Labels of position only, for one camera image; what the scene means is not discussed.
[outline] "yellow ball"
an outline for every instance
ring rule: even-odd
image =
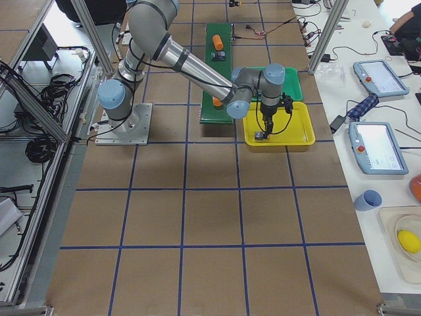
[[[421,250],[421,241],[413,232],[401,230],[397,235],[397,239],[407,252],[418,253]]]

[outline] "orange object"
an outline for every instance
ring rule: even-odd
[[[214,107],[220,107],[222,105],[222,102],[219,101],[217,98],[212,97],[213,105]]]
[[[418,176],[415,176],[410,181],[409,186],[410,186],[410,191],[412,192],[414,197],[418,200],[418,202],[421,203],[421,174],[419,174]]]
[[[224,49],[224,43],[222,43],[222,39],[218,34],[213,35],[212,41],[217,51],[221,51]]]

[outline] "tablet screen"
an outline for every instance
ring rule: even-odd
[[[386,125],[361,124],[357,130],[364,142],[371,169],[403,170]]]
[[[379,61],[373,63],[362,63],[361,67],[370,76],[373,84],[377,87],[379,92],[400,92],[403,87],[398,83],[394,75]]]

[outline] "green tray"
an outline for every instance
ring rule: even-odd
[[[219,34],[224,43],[224,51],[226,55],[225,61],[213,61],[212,52],[215,51],[213,47],[212,37]],[[231,24],[230,23],[208,23],[206,25],[206,50],[205,62],[211,68],[219,72],[228,80],[231,79]],[[202,107],[200,113],[201,124],[232,124],[233,119],[226,112],[226,106],[215,107],[213,105],[212,96],[207,92],[202,93]]]
[[[252,67],[255,69],[264,69],[264,67]],[[301,101],[303,99],[303,92],[301,91],[300,79],[298,78],[297,69],[285,67],[285,82],[282,86],[283,92],[289,95],[294,101]]]

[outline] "yellow tray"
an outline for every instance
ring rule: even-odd
[[[257,109],[257,117],[260,126],[264,128],[262,121],[262,113]],[[289,114],[283,108],[279,108],[274,115],[274,130],[278,132],[282,130],[287,124]],[[270,135],[268,140],[256,140],[255,132],[261,131],[256,121],[256,103],[253,102],[250,106],[249,112],[243,118],[245,142],[250,146],[298,146],[298,145],[312,145],[316,141],[314,137],[313,127],[307,106],[303,102],[294,101],[292,119],[288,127],[281,134]]]

